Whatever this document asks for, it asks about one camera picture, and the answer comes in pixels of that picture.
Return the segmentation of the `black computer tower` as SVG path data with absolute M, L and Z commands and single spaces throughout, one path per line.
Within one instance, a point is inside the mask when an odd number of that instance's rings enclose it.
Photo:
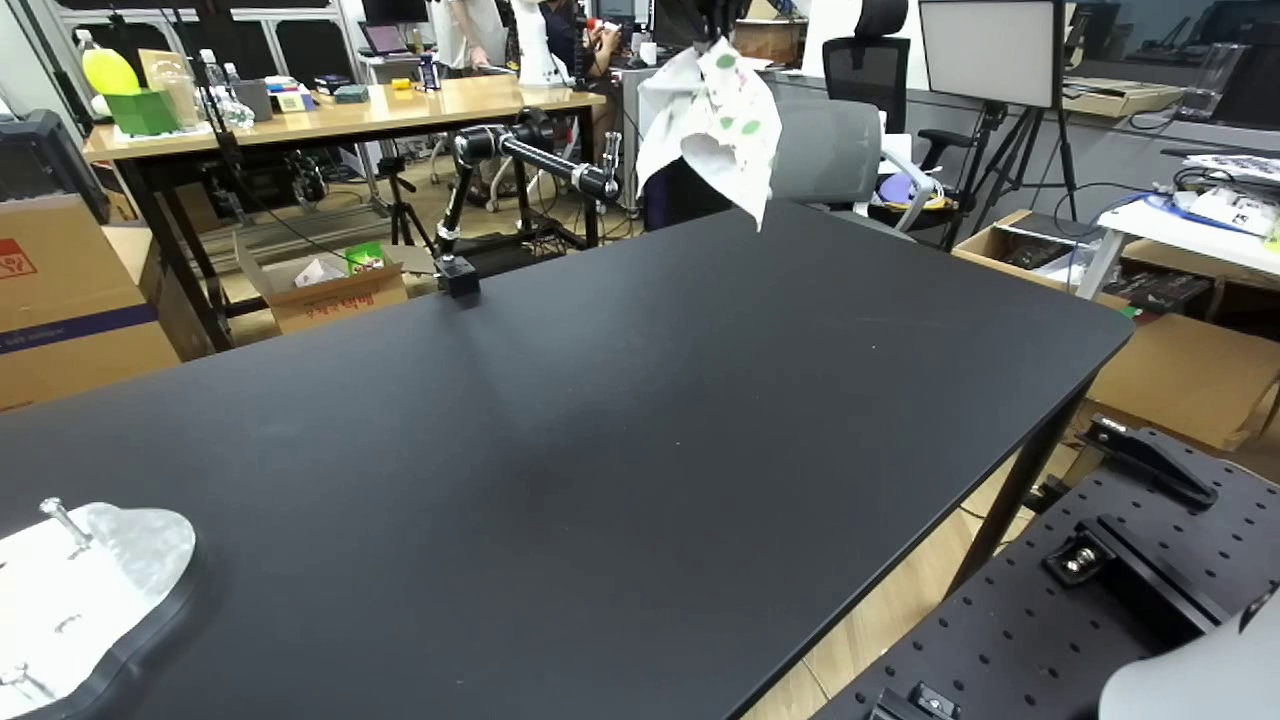
M 642 217 L 649 231 L 702 221 L 724 208 L 727 199 L 708 179 L 702 179 L 685 160 L 654 172 L 642 190 Z

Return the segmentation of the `black perforated breadboard plate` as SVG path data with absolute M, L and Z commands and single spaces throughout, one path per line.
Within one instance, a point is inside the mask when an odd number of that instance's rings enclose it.
M 1132 658 L 1232 628 L 1280 582 L 1280 485 L 1152 426 L 1220 493 L 1190 508 L 1123 459 L 1053 501 L 819 720 L 1102 720 Z

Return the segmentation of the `white projector screen board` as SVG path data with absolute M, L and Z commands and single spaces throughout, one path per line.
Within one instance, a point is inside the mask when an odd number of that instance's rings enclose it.
M 1064 0 L 922 0 L 922 39 L 931 90 L 1060 104 Z

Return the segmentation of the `white leaf-print cloth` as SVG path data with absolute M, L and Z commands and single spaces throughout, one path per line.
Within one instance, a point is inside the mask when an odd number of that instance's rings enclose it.
M 685 47 L 642 82 L 636 195 L 685 160 L 752 224 L 763 224 L 784 120 L 752 55 L 727 39 Z

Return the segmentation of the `black clamp bracket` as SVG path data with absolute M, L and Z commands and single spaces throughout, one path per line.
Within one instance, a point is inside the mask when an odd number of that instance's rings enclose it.
M 1184 468 L 1177 457 L 1155 448 L 1152 439 L 1137 437 L 1128 424 L 1096 417 L 1090 424 L 1090 439 L 1110 457 L 1140 468 L 1155 487 L 1163 487 L 1172 501 L 1190 508 L 1213 508 L 1220 493 L 1204 485 L 1193 468 Z

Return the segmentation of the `open cardboard box with items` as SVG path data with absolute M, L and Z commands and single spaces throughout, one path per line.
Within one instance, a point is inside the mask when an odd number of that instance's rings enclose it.
M 409 301 L 406 267 L 381 242 L 350 242 L 259 267 L 259 294 L 284 335 Z

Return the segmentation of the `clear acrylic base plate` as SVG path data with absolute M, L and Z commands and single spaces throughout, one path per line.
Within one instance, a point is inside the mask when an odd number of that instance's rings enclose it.
M 0 720 L 80 691 L 198 558 L 198 528 L 173 508 L 39 501 L 39 519 L 0 540 Z

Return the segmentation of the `large cardboard box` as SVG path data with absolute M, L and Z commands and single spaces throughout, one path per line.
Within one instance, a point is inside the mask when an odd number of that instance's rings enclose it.
M 153 301 L 80 195 L 0 204 L 0 412 L 177 362 Z

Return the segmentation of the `seated person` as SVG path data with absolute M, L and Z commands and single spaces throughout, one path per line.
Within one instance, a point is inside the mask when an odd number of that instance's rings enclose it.
M 612 20 L 597 20 L 581 0 L 540 0 L 548 24 L 548 47 L 571 80 L 604 77 L 623 52 L 623 30 Z

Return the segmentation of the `grey office chair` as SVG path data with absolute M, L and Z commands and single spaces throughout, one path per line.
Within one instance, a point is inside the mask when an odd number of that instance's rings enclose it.
M 763 73 L 779 106 L 772 190 L 779 199 L 868 208 L 901 231 L 955 208 L 915 160 L 907 133 L 907 42 L 837 35 L 819 47 L 823 77 Z

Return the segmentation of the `flat cardboard sheet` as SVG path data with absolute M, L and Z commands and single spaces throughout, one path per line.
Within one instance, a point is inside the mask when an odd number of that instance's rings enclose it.
M 1143 320 L 1102 368 L 1090 401 L 1204 448 L 1261 437 L 1280 395 L 1280 343 L 1193 314 Z

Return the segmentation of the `long wooden desk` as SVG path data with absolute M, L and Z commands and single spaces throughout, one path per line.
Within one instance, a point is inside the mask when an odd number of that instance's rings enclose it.
M 120 172 L 130 195 L 153 227 L 159 258 L 177 271 L 177 285 L 198 311 L 202 339 L 219 353 L 228 346 L 234 305 L 226 301 L 202 231 L 177 204 L 177 185 L 187 185 L 202 164 L 219 164 L 226 172 L 242 174 L 251 160 L 288 147 L 373 142 L 531 116 L 571 116 L 591 153 L 604 94 L 581 88 L 522 88 L 512 77 L 463 77 L 448 80 L 442 90 L 393 90 L 377 82 L 361 104 L 324 98 L 316 113 L 274 116 L 250 126 L 130 137 L 118 125 L 101 125 L 84 140 L 84 160 Z

